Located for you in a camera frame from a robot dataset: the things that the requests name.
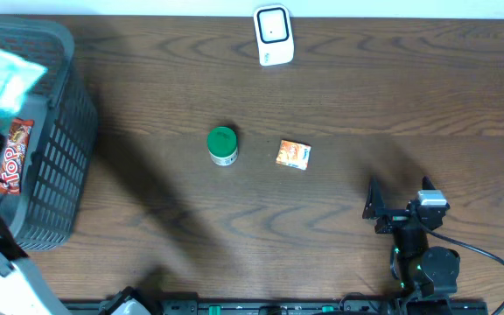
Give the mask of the red Top snack bar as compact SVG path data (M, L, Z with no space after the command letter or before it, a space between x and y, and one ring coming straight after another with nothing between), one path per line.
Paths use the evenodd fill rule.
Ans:
M15 118L10 126L0 167L1 194L20 194L22 171L33 126L33 120L19 118Z

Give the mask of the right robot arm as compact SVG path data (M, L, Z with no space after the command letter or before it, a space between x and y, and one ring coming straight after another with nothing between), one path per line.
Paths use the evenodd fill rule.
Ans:
M369 181L362 218L375 221L377 234L393 236L390 270L402 287L381 305L380 314L451 313L447 298L458 289L459 254L428 242L428 235L442 226L449 209L443 193L427 177L404 208L387 207L377 180Z

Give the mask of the orange Kleenex tissue pack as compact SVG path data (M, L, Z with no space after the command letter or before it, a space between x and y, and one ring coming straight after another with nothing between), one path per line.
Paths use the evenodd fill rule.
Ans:
M308 167L311 150L310 145L282 140L276 163L305 171Z

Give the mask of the teal wet wipes pack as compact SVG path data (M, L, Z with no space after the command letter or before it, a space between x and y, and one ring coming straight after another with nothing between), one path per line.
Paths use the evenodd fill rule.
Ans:
M28 92L46 72L45 66L0 49L0 111L17 114Z

